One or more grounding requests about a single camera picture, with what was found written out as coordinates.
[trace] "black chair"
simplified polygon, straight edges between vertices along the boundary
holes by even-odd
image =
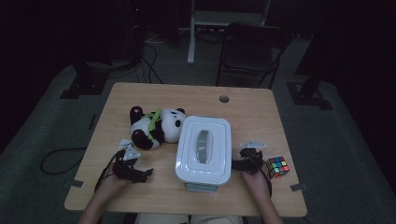
[[[292,40],[292,33],[284,28],[262,26],[246,22],[232,22],[224,30],[216,86],[222,72],[235,72],[262,77],[273,74],[272,88],[280,56]]]

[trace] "person's leg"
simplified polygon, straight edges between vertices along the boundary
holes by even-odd
[[[243,224],[241,217],[191,216],[191,224]]]
[[[187,224],[189,216],[178,214],[139,213],[134,224]]]
[[[122,221],[122,224],[134,224],[137,218],[137,213],[127,213]]]

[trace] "metal stand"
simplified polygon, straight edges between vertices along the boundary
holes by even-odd
[[[320,79],[309,77],[305,83],[286,82],[296,105],[318,105],[322,110],[332,110],[329,101],[323,98],[318,89]]]
[[[77,99],[80,95],[100,95],[106,85],[108,73],[95,72],[85,63],[73,63],[77,75],[69,87],[64,91],[61,99]]]

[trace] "panda plush toy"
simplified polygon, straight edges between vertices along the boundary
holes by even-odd
[[[182,108],[144,114],[142,107],[134,106],[130,118],[133,144],[141,149],[153,149],[163,142],[178,142],[186,115]]]

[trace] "container lid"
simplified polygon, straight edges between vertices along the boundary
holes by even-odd
[[[177,147],[177,176],[188,183],[224,185],[231,176],[231,146],[227,120],[187,117]]]

